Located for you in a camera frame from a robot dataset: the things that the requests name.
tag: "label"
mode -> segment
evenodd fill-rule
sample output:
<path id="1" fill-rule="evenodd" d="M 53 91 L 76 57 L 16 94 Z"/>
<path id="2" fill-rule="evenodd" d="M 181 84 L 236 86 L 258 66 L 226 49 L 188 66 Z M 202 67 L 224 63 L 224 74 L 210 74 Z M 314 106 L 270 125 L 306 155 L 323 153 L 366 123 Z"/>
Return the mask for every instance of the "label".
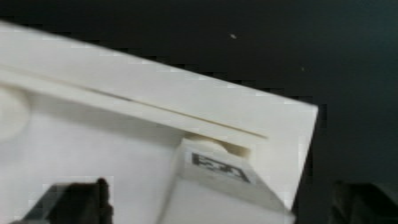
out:
<path id="1" fill-rule="evenodd" d="M 208 169 L 215 173 L 226 175 L 236 180 L 250 183 L 243 170 L 224 162 L 213 160 L 210 157 L 192 152 L 192 163 L 201 168 Z"/>

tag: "black background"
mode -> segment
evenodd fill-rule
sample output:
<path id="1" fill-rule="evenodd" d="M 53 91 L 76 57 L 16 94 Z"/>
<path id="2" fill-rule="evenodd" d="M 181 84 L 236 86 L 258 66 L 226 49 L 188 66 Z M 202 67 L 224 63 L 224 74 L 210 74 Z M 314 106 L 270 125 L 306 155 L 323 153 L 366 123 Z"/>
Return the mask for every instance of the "black background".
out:
<path id="1" fill-rule="evenodd" d="M 320 106 L 300 224 L 336 180 L 396 182 L 396 0 L 0 0 L 0 18 Z"/>

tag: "dark surface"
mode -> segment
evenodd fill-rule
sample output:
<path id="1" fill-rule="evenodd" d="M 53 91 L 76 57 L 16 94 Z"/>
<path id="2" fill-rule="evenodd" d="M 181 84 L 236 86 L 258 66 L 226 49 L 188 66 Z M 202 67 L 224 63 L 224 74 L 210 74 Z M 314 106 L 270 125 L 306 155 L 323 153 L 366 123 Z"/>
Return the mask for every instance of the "dark surface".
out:
<path id="1" fill-rule="evenodd" d="M 112 224 L 108 184 L 73 183 L 51 186 L 21 221 L 12 224 Z"/>
<path id="2" fill-rule="evenodd" d="M 298 223 L 336 180 L 398 181 L 396 0 L 0 0 L 0 17 L 320 105 Z"/>

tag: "black object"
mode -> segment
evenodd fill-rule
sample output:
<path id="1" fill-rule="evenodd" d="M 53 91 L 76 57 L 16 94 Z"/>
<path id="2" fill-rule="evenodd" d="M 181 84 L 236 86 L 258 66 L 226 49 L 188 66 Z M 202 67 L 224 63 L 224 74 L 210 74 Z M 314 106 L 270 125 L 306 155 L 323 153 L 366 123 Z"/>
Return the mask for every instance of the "black object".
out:
<path id="1" fill-rule="evenodd" d="M 108 184 L 55 184 L 21 221 L 12 224 L 112 224 Z"/>
<path id="2" fill-rule="evenodd" d="M 398 204 L 375 184 L 338 183 L 329 224 L 398 224 Z"/>

